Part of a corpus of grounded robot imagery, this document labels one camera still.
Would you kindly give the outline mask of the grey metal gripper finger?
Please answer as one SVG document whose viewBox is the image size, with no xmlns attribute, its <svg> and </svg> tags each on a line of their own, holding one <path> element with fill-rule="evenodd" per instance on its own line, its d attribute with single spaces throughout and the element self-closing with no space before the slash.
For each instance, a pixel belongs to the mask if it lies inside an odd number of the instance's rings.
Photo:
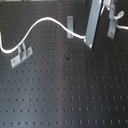
<svg viewBox="0 0 128 128">
<path fill-rule="evenodd" d="M 89 19 L 85 34 L 85 44 L 89 48 L 92 48 L 93 46 L 101 5 L 102 5 L 102 0 L 92 0 L 92 5 L 90 9 Z"/>
</svg>

